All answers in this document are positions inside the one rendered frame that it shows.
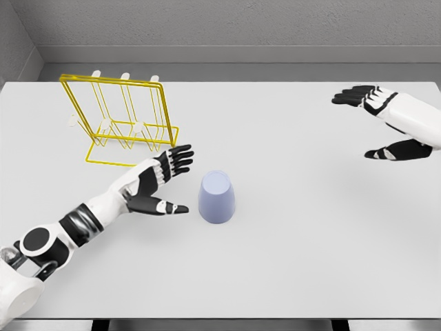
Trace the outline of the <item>lavender plastic cup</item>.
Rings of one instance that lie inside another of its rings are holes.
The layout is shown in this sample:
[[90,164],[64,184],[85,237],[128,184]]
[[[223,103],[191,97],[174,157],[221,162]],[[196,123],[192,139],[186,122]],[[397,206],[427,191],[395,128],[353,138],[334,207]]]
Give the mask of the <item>lavender plastic cup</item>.
[[234,188],[228,175],[220,170],[208,172],[201,181],[198,210],[212,224],[229,221],[236,209]]

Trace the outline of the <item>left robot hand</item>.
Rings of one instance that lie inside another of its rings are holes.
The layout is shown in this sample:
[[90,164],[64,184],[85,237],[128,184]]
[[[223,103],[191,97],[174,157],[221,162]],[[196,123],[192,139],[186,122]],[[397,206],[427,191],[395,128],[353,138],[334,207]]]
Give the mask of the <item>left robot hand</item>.
[[157,198],[155,192],[172,178],[189,172],[194,151],[190,144],[171,148],[133,167],[111,186],[123,197],[128,212],[162,216],[186,214],[189,208]]

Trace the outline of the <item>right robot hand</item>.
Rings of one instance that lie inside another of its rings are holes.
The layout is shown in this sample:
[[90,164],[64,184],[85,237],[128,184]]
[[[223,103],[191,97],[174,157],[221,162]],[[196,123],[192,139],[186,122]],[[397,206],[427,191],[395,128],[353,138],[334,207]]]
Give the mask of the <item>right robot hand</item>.
[[410,161],[441,150],[441,110],[410,94],[382,86],[361,85],[344,89],[331,100],[336,105],[362,108],[390,128],[409,136],[388,146],[365,152],[365,158]]

